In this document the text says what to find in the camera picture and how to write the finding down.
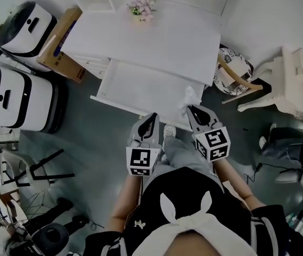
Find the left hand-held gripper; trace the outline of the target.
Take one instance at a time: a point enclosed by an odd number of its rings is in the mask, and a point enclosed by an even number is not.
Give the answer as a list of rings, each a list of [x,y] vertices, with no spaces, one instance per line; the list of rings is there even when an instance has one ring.
[[[126,147],[126,166],[130,175],[149,177],[153,173],[161,153],[161,146],[156,145],[159,127],[157,113],[150,113],[133,125]]]

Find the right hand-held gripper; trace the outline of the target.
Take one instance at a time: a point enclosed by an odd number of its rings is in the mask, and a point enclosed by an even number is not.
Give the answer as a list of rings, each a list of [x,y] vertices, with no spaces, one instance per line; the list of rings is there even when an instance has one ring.
[[[207,162],[227,157],[231,141],[227,128],[219,121],[215,112],[201,105],[190,105],[186,112],[194,133],[194,146],[199,155]]]

